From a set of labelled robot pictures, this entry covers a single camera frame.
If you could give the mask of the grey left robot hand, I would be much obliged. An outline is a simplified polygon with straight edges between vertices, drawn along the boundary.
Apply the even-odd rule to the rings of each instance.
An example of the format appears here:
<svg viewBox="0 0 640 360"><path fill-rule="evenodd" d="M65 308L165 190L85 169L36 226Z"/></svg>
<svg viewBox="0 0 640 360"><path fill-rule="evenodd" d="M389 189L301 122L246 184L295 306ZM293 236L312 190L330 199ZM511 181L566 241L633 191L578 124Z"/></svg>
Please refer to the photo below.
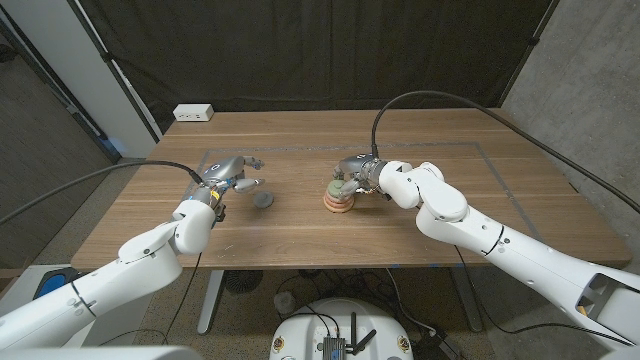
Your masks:
<svg viewBox="0 0 640 360"><path fill-rule="evenodd" d="M265 163L253 156L232 156L223 159L202 174L202 182L189 200L203 203L218 201L228 190L236 193L248 193L264 183L263 179L247 178L245 168L260 170Z"/></svg>

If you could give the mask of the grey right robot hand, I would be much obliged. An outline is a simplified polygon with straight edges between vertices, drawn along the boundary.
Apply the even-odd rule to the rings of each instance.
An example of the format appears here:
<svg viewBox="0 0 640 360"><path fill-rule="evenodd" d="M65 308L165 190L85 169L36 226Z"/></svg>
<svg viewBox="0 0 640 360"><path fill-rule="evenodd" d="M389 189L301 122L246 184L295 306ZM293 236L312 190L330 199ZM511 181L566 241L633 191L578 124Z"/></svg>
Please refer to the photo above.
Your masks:
<svg viewBox="0 0 640 360"><path fill-rule="evenodd" d="M337 199L346 199L356 193L380 193L380 174L387 162L372 154L359 154L342 159L333 170L335 180L343 180L334 195Z"/></svg>

